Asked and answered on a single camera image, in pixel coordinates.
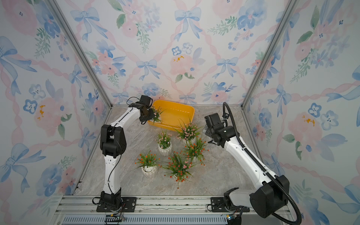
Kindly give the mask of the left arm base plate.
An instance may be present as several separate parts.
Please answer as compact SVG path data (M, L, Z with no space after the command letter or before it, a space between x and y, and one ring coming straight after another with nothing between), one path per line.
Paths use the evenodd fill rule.
M97 206L96 212L135 212L136 203L136 197L115 198L114 202L112 203L100 200L100 204Z

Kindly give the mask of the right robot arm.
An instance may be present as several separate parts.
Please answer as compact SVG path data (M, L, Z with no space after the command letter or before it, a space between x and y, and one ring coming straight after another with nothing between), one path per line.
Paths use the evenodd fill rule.
M225 126L217 113L204 117L204 133L211 137L210 143L221 146L229 152L242 166L256 190L252 193L241 191L238 187L224 193L225 208L234 212L237 209L252 208L260 217L270 215L285 223L292 221L276 212L290 202L284 192L289 192L290 182L284 176L277 176L244 144L241 137L235 134L235 128Z

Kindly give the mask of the yellow plastic storage box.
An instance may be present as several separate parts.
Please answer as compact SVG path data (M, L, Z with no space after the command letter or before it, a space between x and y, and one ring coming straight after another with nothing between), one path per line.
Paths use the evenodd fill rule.
M162 112L160 115L161 122L148 121L147 123L161 129L180 130L194 119L195 109L189 105L166 100L156 100L153 106Z

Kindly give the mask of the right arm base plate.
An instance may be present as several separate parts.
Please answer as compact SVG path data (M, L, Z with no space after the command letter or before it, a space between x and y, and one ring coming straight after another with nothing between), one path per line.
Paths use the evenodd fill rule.
M248 207L235 206L228 198L225 197L211 197L211 203L207 205L207 210L210 212L227 212L235 213L240 212L243 208L243 212L249 212Z

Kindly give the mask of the pink gypsophila pot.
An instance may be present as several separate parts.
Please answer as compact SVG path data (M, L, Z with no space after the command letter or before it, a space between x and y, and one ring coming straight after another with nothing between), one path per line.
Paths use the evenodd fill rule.
M172 151L171 137L172 135L168 134L166 131L162 131L158 134L158 150L163 156L168 156Z
M177 138L182 140L185 145L193 144L196 139L200 136L200 128L192 122L182 122L180 127L175 128L178 133Z
M161 114L164 112L164 110L162 110L161 107L155 107L155 106L152 106L151 108L154 112L154 118L151 119L151 122L160 124L162 122Z

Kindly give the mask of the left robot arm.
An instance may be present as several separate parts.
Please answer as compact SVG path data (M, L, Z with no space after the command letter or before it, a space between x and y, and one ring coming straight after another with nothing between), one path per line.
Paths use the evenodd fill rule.
M105 183L98 207L106 212L119 212L124 207L117 173L120 171L119 163L127 148L126 131L134 122L145 124L155 117L152 103L151 97L142 95L136 102L128 105L123 115L101 128L99 146L105 159Z

